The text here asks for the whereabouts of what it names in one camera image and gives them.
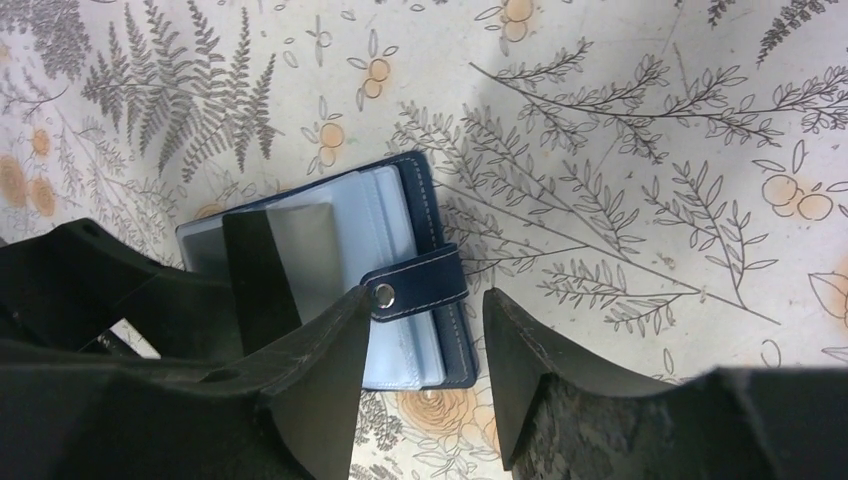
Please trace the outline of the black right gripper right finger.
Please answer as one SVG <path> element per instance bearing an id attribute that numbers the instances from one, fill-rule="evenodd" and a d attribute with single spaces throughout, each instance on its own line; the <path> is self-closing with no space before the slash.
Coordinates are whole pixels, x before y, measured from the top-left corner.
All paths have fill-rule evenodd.
<path id="1" fill-rule="evenodd" d="M 717 368 L 673 385 L 483 297 L 503 467 L 517 479 L 843 479 L 843 368 Z"/>

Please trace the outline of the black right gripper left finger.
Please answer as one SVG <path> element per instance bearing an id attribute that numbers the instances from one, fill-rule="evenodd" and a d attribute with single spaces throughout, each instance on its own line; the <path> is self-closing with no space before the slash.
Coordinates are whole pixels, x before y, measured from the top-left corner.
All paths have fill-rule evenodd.
<path id="1" fill-rule="evenodd" d="M 356 287 L 232 364 L 1 344 L 5 479 L 344 479 L 370 326 Z"/>

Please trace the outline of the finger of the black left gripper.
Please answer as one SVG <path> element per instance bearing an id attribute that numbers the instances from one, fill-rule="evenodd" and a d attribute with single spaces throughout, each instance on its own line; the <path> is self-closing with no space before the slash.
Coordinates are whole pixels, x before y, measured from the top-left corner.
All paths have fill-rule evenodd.
<path id="1" fill-rule="evenodd" d="M 120 320 L 165 358 L 244 355 L 228 282 L 163 265 L 91 219 L 2 247 L 2 338 L 81 351 Z"/>

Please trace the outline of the black credit card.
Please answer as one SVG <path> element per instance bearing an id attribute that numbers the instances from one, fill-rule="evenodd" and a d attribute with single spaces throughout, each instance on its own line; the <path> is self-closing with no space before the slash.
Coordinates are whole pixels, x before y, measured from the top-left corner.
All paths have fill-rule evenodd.
<path id="1" fill-rule="evenodd" d="M 245 354 L 314 320 L 345 294 L 331 204 L 227 214 L 222 224 Z"/>
<path id="2" fill-rule="evenodd" d="M 189 272 L 229 280 L 229 266 L 222 228 L 189 232 L 179 230 L 177 241 L 185 269 Z"/>

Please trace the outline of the blue leather card holder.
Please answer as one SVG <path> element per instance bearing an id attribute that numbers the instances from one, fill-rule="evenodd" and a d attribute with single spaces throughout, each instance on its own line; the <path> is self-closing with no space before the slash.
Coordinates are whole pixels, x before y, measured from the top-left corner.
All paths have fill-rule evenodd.
<path id="1" fill-rule="evenodd" d="M 333 206 L 346 291 L 372 300 L 362 385 L 400 391 L 471 387 L 478 362 L 462 311 L 458 247 L 444 239 L 425 157 L 399 154 L 180 225 L 222 228 L 227 214 Z"/>

